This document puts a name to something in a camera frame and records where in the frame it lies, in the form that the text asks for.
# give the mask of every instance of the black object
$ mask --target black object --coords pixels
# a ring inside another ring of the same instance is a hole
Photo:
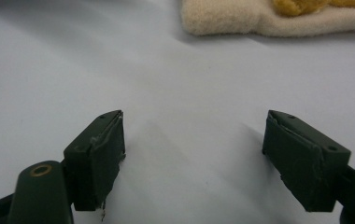
[[[13,195],[0,200],[0,224],[73,223],[78,211],[100,208],[125,158],[122,112],[96,118],[64,151],[64,160],[23,170]]]
[[[332,212],[344,206],[341,223],[355,223],[355,170],[350,151],[295,116],[270,110],[263,154],[307,212]]]

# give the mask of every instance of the stuffed toy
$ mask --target stuffed toy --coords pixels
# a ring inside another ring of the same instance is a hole
[[[300,16],[317,12],[324,7],[355,7],[355,0],[273,0],[278,14],[283,16]]]

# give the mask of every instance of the white surface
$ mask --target white surface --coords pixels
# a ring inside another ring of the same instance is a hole
[[[355,34],[193,37],[179,1],[0,0],[0,198],[98,115],[124,111],[105,223],[338,223],[262,155],[268,109],[353,151]],[[100,223],[100,212],[75,213]]]

